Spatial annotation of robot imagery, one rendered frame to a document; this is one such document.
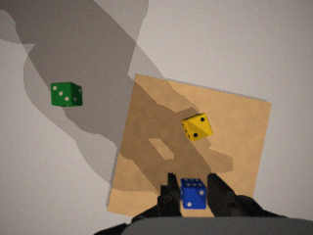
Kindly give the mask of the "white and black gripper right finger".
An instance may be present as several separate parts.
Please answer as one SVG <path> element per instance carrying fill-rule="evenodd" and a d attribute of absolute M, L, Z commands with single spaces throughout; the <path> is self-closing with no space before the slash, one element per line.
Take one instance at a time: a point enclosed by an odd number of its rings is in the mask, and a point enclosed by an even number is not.
<path fill-rule="evenodd" d="M 264 210 L 251 197 L 236 195 L 216 173 L 207 175 L 207 205 L 214 216 L 286 217 Z"/>

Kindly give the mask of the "green die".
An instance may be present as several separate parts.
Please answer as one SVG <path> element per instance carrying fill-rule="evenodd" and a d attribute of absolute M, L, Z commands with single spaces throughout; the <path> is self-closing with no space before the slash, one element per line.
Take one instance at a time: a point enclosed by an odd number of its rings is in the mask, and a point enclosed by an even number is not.
<path fill-rule="evenodd" d="M 59 107 L 82 106 L 82 87 L 72 82 L 52 83 L 51 103 Z"/>

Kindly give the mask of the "blue die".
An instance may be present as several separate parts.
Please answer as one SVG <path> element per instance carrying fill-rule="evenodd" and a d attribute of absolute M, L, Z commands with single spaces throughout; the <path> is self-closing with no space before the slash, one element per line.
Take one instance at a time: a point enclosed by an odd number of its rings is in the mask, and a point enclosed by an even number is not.
<path fill-rule="evenodd" d="M 199 178 L 181 178 L 180 192 L 185 210 L 206 209 L 206 187 Z"/>

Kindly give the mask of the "tan square mat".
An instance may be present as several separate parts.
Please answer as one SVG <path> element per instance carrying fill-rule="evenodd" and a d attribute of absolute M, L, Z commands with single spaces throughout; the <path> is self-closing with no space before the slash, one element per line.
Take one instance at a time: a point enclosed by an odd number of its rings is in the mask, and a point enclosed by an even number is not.
<path fill-rule="evenodd" d="M 216 173 L 253 197 L 272 103 L 136 73 L 107 212 L 136 216 L 157 205 L 167 173 Z M 205 113 L 212 135 L 187 138 L 182 119 Z"/>

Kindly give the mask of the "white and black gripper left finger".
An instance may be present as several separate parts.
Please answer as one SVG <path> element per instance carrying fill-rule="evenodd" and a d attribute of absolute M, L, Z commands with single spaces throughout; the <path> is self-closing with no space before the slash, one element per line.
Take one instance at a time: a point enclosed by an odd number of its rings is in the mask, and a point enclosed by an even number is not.
<path fill-rule="evenodd" d="M 169 194 L 169 195 L 167 195 Z M 177 203 L 176 203 L 177 202 Z M 131 223 L 122 223 L 101 231 L 94 235 L 121 235 L 123 230 L 135 221 L 151 217 L 183 216 L 180 212 L 181 193 L 176 175 L 167 173 L 167 185 L 160 185 L 160 195 L 157 197 L 157 205 L 141 212 L 131 219 Z"/>

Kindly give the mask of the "yellow die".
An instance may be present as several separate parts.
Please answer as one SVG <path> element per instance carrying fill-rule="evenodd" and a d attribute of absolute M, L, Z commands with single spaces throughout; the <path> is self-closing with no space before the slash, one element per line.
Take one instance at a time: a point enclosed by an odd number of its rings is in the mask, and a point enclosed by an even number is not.
<path fill-rule="evenodd" d="M 187 138 L 191 141 L 197 141 L 213 133 L 205 113 L 187 117 L 181 122 Z"/>

